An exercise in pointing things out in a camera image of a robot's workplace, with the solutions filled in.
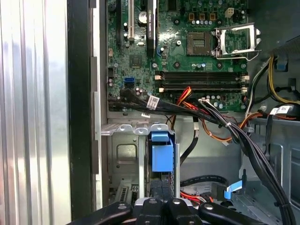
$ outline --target blue latch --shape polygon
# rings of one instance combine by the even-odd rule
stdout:
[[[228,186],[226,188],[226,191],[224,191],[224,198],[231,199],[231,192],[240,190],[240,189],[242,189],[242,187],[243,187],[243,181],[242,180]]]
[[[168,132],[152,132],[152,171],[172,172],[174,145]]]

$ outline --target blue sata port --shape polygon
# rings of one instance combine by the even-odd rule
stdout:
[[[124,78],[124,83],[134,83],[134,82],[135,82],[134,77]]]

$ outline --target green circuit board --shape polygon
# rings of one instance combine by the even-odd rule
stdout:
[[[175,103],[181,92],[159,92],[159,82],[155,80],[157,71],[247,73],[246,60],[217,60],[210,55],[212,47],[207,44],[213,42],[210,32],[216,27],[247,23],[247,17],[240,13],[247,8],[246,0],[157,0],[157,51],[154,57],[147,57],[147,29],[139,21],[140,13],[145,11],[142,9],[141,0],[134,0],[135,38],[131,43],[123,37],[124,33],[127,33],[123,24],[128,23],[129,20],[129,0],[120,1],[119,21],[121,21],[122,37],[120,45],[118,44],[116,32],[118,15],[112,9],[113,6],[118,6],[116,1],[118,0],[108,0],[108,100],[119,99],[120,90],[125,87],[124,79],[134,78],[135,82],[131,88],[139,97],[145,99],[148,95],[154,95]],[[239,14],[226,18],[225,11],[228,8],[234,8]],[[207,35],[207,38],[197,38],[199,32]],[[228,52],[247,48],[246,32],[246,30],[239,30],[227,33],[225,41]],[[206,52],[203,52],[203,48],[201,54],[195,48],[193,52],[191,46],[197,45],[208,45]],[[189,86],[193,82],[195,81],[186,80],[182,84]],[[216,80],[214,83],[222,85],[224,82]],[[219,109],[221,111],[244,111],[243,95],[240,92],[193,92],[194,98],[209,96],[212,104],[216,102],[216,105],[222,105]],[[109,110],[120,111],[112,107]]]

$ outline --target pcie slot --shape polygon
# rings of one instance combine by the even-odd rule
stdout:
[[[116,0],[116,41],[117,47],[120,48],[122,44],[122,3],[121,0]]]
[[[135,38],[135,0],[128,0],[128,38]]]
[[[161,72],[155,75],[155,80],[172,81],[199,81],[199,82],[238,82],[240,73],[223,72]]]
[[[159,92],[168,91],[183,91],[187,86],[190,86],[193,91],[197,92],[244,92],[244,88],[239,84],[169,84],[165,83]]]
[[[157,0],[148,0],[147,3],[147,56],[154,57],[156,49],[156,19],[157,19]]]

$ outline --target ram slot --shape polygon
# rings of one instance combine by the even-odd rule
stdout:
[[[128,0],[128,39],[135,40],[135,0]]]
[[[159,92],[176,92],[183,91],[187,86],[196,92],[242,92],[240,84],[181,84],[181,83],[165,83]]]
[[[155,80],[165,82],[238,82],[240,73],[224,72],[161,72],[155,76]]]
[[[121,0],[116,0],[117,21],[116,21],[116,41],[117,47],[120,48],[122,44],[122,3]]]

